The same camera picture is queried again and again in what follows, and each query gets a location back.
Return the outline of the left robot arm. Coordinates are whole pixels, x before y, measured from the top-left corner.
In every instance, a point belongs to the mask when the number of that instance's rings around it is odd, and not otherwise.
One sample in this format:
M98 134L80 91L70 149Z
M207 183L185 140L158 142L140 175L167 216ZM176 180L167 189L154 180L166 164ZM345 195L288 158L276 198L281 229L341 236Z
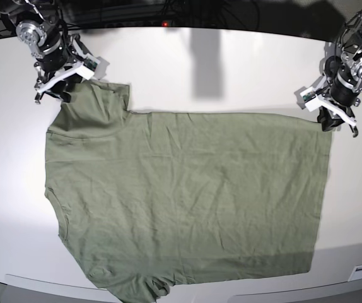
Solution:
M333 131L347 124L358 136L354 107L361 103L362 93L362 9L347 23L333 43L333 53L323 66L316 86L300 93L305 108L318 110L317 122L323 132Z

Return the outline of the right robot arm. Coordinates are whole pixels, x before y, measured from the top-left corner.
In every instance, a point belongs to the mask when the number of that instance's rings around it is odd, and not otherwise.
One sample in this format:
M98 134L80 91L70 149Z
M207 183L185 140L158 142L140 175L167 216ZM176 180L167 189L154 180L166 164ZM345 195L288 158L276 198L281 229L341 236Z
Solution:
M35 60L35 103L44 95L69 103L74 87L94 77L100 60L83 46L78 33L69 33L58 1L0 1L0 14Z

